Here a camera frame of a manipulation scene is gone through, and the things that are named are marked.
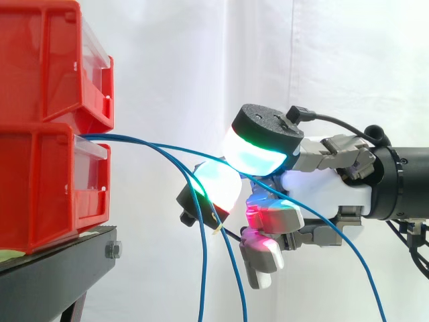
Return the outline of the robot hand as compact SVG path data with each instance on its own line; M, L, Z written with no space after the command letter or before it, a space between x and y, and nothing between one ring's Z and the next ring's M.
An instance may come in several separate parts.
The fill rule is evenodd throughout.
M299 129L318 115L301 107L287 113L255 104L240 108L224 141L223 157L196 166L177 202L184 225L202 221L220 230L248 179L247 225L238 241L249 285L264 289L284 267L283 252L300 246L339 246L357 233L371 211L375 155L353 130L308 139Z

